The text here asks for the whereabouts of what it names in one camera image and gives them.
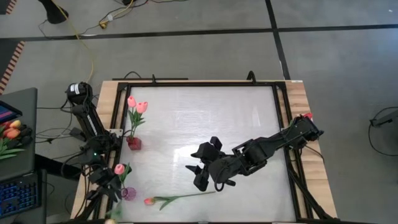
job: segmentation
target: red object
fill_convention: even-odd
[[[11,125],[11,121],[6,121],[6,122],[4,122],[4,123],[2,123],[2,124],[0,124],[1,126],[5,126],[6,127],[6,129],[8,129],[9,127],[10,127],[10,125]]]
[[[147,199],[144,200],[144,203],[146,205],[153,205],[153,204],[155,204],[155,199],[154,198],[147,198]]]
[[[126,141],[129,144],[129,148],[131,150],[141,150],[141,139],[136,137],[131,139],[131,136],[128,136],[126,138]]]
[[[303,116],[312,119],[312,114],[311,114],[311,113],[306,113],[306,114],[303,115]]]

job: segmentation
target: tulip stem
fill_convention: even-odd
[[[190,196],[212,194],[212,193],[216,193],[216,192],[205,192],[205,193],[197,193],[197,194],[190,194],[190,195],[181,195],[181,196],[178,196],[178,197],[190,197]]]

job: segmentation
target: green leaf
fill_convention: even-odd
[[[126,177],[129,174],[129,169],[130,169],[130,163],[127,164],[127,166],[124,169],[124,172],[120,175],[120,180],[122,182],[124,182],[124,180],[126,180]]]
[[[3,126],[0,126],[0,134],[2,135],[2,132],[5,130],[5,128],[6,128],[6,126],[5,125],[3,125]]]
[[[145,121],[138,121],[137,124],[136,124],[136,126],[142,125],[142,124],[144,124],[144,123],[145,123]]]
[[[4,139],[3,139],[3,144],[6,145],[10,140],[11,140],[11,139],[9,139],[9,138],[4,138]]]
[[[14,157],[14,156],[17,156],[17,155],[15,155],[15,154],[10,154],[10,155],[5,155],[5,156],[0,156],[0,160],[1,160],[1,159],[11,158],[11,157]]]
[[[170,204],[172,201],[174,201],[177,198],[170,199],[170,200],[166,201],[165,203],[163,203],[163,205],[160,207],[159,211],[161,211],[164,207],[166,207],[166,205]]]
[[[131,129],[134,126],[134,115],[132,114],[132,112],[130,110],[127,110],[127,112],[129,113],[129,117],[130,117],[130,121],[131,121]]]
[[[25,151],[25,149],[8,149],[8,150],[5,150],[4,152],[2,152],[2,155],[14,153],[14,152],[22,152],[22,151]]]
[[[154,199],[155,199],[156,201],[159,201],[159,200],[170,200],[169,197],[154,197]]]

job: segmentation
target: tulip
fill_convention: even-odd
[[[11,124],[11,121],[6,121],[6,122],[0,124],[0,126],[4,126],[5,127],[4,129],[7,129],[10,127],[10,124]]]
[[[147,111],[148,107],[148,102],[140,102],[137,104],[137,113],[143,114],[145,111]]]
[[[136,100],[132,96],[127,99],[127,104],[129,107],[135,107],[137,105]]]
[[[147,198],[144,200],[144,203],[146,205],[153,205],[153,204],[155,204],[155,202],[156,202],[156,200],[154,198]]]
[[[116,167],[114,168],[114,173],[117,175],[123,174],[124,173],[124,165],[123,164],[116,165]]]
[[[21,121],[20,120],[13,121],[10,124],[10,128],[19,128],[20,126],[21,126]]]
[[[18,130],[18,129],[13,129],[12,131],[9,131],[9,132],[6,134],[6,136],[7,136],[7,138],[9,138],[9,139],[14,139],[14,138],[18,137],[19,133],[21,133],[20,130]]]
[[[9,128],[9,129],[3,131],[3,132],[2,132],[2,135],[3,135],[4,137],[6,137],[6,136],[7,136],[7,133],[10,132],[10,131],[13,131],[13,130],[15,130],[15,129],[14,129],[14,128]]]

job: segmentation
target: red tulip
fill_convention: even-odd
[[[154,198],[147,198],[144,200],[144,203],[146,205],[153,205],[153,204],[155,204],[155,202],[156,202],[156,200]]]
[[[124,165],[123,164],[116,165],[116,167],[114,168],[114,173],[117,175],[123,174],[124,173]]]
[[[129,107],[135,107],[137,105],[136,100],[132,96],[127,99],[127,104]]]
[[[137,113],[143,114],[145,111],[147,111],[148,107],[148,102],[140,102],[137,104]]]

